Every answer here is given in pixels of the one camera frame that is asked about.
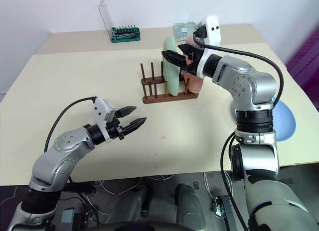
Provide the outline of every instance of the green bit holder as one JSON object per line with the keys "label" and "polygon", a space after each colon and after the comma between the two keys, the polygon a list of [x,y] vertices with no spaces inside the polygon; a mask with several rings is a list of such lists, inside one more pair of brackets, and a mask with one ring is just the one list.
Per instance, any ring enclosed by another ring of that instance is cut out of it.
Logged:
{"label": "green bit holder", "polygon": [[128,28],[122,26],[120,28],[112,27],[112,43],[121,43],[121,42],[131,42],[131,41],[140,41],[141,32],[139,28],[136,28],[131,25]]}

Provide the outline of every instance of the blue plate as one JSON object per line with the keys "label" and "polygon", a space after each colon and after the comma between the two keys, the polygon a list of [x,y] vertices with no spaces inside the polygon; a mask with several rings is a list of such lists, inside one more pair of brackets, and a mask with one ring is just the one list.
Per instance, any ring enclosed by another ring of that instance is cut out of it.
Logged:
{"label": "blue plate", "polygon": [[296,120],[289,107],[279,101],[273,109],[274,129],[277,132],[277,141],[290,138],[296,130]]}

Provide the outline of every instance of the black cable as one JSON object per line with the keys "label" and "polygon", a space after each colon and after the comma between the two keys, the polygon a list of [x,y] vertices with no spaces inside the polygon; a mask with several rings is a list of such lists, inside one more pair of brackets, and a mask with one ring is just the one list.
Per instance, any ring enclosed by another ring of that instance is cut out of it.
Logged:
{"label": "black cable", "polygon": [[233,144],[235,138],[236,138],[235,136],[233,136],[233,138],[231,138],[231,140],[229,142],[229,146],[228,146],[228,156],[229,156],[230,161],[231,161],[231,158],[230,158],[230,156],[231,156],[231,145]]}
{"label": "black cable", "polygon": [[248,57],[252,57],[252,58],[257,58],[257,59],[262,60],[262,61],[268,63],[269,65],[271,65],[277,71],[278,76],[279,76],[279,90],[278,90],[278,94],[276,96],[276,99],[274,101],[274,107],[276,106],[276,104],[278,103],[278,101],[281,97],[283,89],[284,89],[284,76],[283,76],[282,71],[280,70],[280,68],[278,67],[278,65],[276,63],[274,63],[273,61],[271,61],[270,59],[268,59],[266,57],[263,57],[261,55],[255,54],[255,53],[250,53],[250,52],[245,52],[245,51],[240,51],[240,50],[235,50],[235,49],[230,49],[230,48],[223,48],[223,47],[218,47],[218,46],[213,46],[213,45],[201,43],[196,39],[196,32],[194,32],[194,34],[193,34],[193,40],[198,46],[203,47],[203,48],[218,50],[218,51],[227,52],[227,53],[244,55],[244,56],[248,56]]}
{"label": "black cable", "polygon": [[[69,181],[70,181],[70,183],[73,183],[73,180],[72,180],[71,176],[69,177]],[[95,207],[94,207],[93,205],[91,205],[90,202],[89,202],[80,192],[77,191],[76,193],[77,193],[78,196],[80,196],[81,199],[82,199],[87,205],[89,205],[89,206],[91,207],[91,209],[94,211],[95,216],[96,216],[96,226],[99,226],[99,225],[100,225],[99,214],[98,214],[98,212],[96,211]]]}
{"label": "black cable", "polygon": [[238,217],[238,219],[239,219],[241,225],[243,226],[244,231],[248,231],[248,228],[247,228],[247,226],[246,226],[246,224],[245,224],[245,222],[244,222],[244,220],[243,220],[243,217],[241,216],[241,214],[240,214],[240,212],[239,212],[239,209],[237,208],[237,205],[236,205],[236,203],[235,203],[235,201],[234,201],[234,198],[233,198],[233,196],[231,195],[231,192],[230,192],[229,187],[228,187],[228,185],[227,185],[226,176],[225,176],[225,173],[224,173],[224,164],[223,164],[224,153],[225,153],[225,149],[226,149],[226,146],[227,146],[229,140],[230,140],[233,136],[235,136],[235,132],[231,133],[230,136],[227,138],[227,140],[225,141],[225,144],[224,144],[224,146],[223,146],[223,149],[222,149],[222,151],[221,151],[221,156],[220,156],[221,177],[223,178],[223,182],[224,182],[224,185],[225,185],[227,194],[228,194],[228,196],[229,196],[229,198],[230,198],[230,201],[231,201],[231,203],[232,203],[232,205],[233,205],[233,207],[234,207],[235,213],[236,213],[236,215],[237,215],[237,217]]}
{"label": "black cable", "polygon": [[82,99],[79,99],[75,102],[72,102],[70,105],[68,105],[62,112],[61,114],[58,116],[58,118],[56,119],[56,121],[54,122],[50,132],[49,132],[49,135],[48,137],[46,138],[46,141],[45,141],[45,146],[44,146],[44,152],[47,152],[48,151],[48,146],[49,146],[49,141],[51,139],[51,136],[53,134],[53,131],[56,127],[56,125],[58,124],[58,122],[60,121],[61,117],[65,114],[65,112],[70,108],[72,107],[73,105],[77,104],[77,103],[80,103],[80,102],[83,102],[83,101],[87,101],[87,100],[92,100],[93,102],[95,101],[96,97],[89,97],[89,98],[82,98]]}
{"label": "black cable", "polygon": [[79,197],[71,197],[71,198],[68,198],[68,199],[59,199],[59,200],[61,200],[61,201],[67,201],[67,200],[72,200],[72,199],[77,199],[77,200],[81,201],[82,206],[83,206],[85,212],[88,211],[88,209],[86,208],[84,202],[83,202],[82,199],[80,199]]}
{"label": "black cable", "polygon": [[93,205],[93,207],[95,208],[95,210],[103,215],[110,215],[110,213],[107,213],[107,212],[103,212],[101,210],[99,210],[93,203],[92,201],[90,200],[89,196],[87,196],[87,200],[91,203],[91,205]]}
{"label": "black cable", "polygon": [[[95,222],[97,222],[97,220],[96,219],[92,219],[93,221],[95,221]],[[101,223],[99,223],[100,225],[102,225]]]}
{"label": "black cable", "polygon": [[102,188],[103,188],[106,192],[110,193],[111,195],[121,195],[121,194],[124,194],[124,193],[128,192],[129,190],[131,190],[131,189],[137,187],[137,186],[141,183],[141,181],[142,181],[142,177],[140,177],[139,181],[138,181],[135,185],[133,185],[132,187],[130,187],[130,188],[124,190],[124,191],[118,192],[118,193],[114,193],[114,192],[108,190],[107,188],[105,188],[105,186],[103,185],[104,181],[103,181],[103,182],[100,181],[100,184],[101,184]]}

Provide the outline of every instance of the purple fabric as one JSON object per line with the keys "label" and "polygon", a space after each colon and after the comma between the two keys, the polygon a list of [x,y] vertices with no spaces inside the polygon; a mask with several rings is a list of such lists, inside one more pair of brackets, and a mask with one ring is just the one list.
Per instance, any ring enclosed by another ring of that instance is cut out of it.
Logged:
{"label": "purple fabric", "polygon": [[319,26],[286,66],[294,80],[319,109]]}

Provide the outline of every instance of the white cable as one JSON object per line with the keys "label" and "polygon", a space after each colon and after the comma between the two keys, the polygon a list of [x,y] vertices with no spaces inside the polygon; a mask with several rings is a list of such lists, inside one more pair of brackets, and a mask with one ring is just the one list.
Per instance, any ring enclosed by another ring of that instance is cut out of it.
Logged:
{"label": "white cable", "polygon": [[169,177],[165,177],[164,175],[160,175],[163,179],[170,179],[171,177],[173,177],[174,175],[170,175]]}
{"label": "white cable", "polygon": [[100,180],[100,183],[99,183],[98,185],[94,185],[93,182],[91,182],[91,185],[92,185],[93,187],[99,187],[99,186],[102,185],[101,183],[103,183],[103,182],[104,182],[104,180]]}
{"label": "white cable", "polygon": [[162,177],[162,179],[157,179],[157,178],[153,178],[151,176],[147,176],[149,179],[151,180],[157,180],[157,181],[163,181],[163,180],[169,180],[171,177],[173,177],[174,175],[171,175],[169,177]]}
{"label": "white cable", "polygon": [[133,189],[133,188],[135,188],[135,187],[137,187],[137,186],[140,184],[141,181],[142,181],[142,178],[140,178],[140,180],[139,180],[134,186],[132,186],[132,187],[126,189],[125,191],[119,192],[119,193],[114,193],[114,192],[112,192],[112,191],[109,191],[107,188],[105,188],[105,186],[103,185],[104,181],[100,181],[100,185],[102,186],[102,188],[103,188],[106,192],[110,193],[111,195],[121,195],[121,194],[124,194],[125,192],[127,192],[127,191],[129,191],[129,190],[131,190],[131,189]]}
{"label": "white cable", "polygon": [[88,202],[95,208],[95,210],[96,210],[97,212],[99,212],[100,214],[103,214],[103,215],[110,215],[109,213],[102,212],[102,211],[100,211],[98,208],[96,208],[96,207],[92,204],[92,202],[90,201],[90,198],[89,198],[88,196],[86,197],[86,199],[87,199]]}
{"label": "white cable", "polygon": [[204,172],[204,183],[205,183],[206,190],[207,190],[208,193],[209,193],[209,196],[210,196],[213,200],[215,200],[215,197],[211,194],[210,189],[209,189],[206,172]]}
{"label": "white cable", "polygon": [[15,197],[15,193],[16,193],[17,188],[18,188],[18,186],[16,186],[16,187],[15,187],[14,192],[13,192],[13,195],[12,195],[11,197],[6,198],[5,200],[3,200],[3,201],[0,203],[0,205],[2,205],[5,201],[7,201],[7,200],[10,200],[10,199],[14,198],[14,197]]}
{"label": "white cable", "polygon": [[231,178],[227,172],[224,172],[227,178],[228,187],[230,189],[231,195],[233,195],[233,182],[231,182]]}

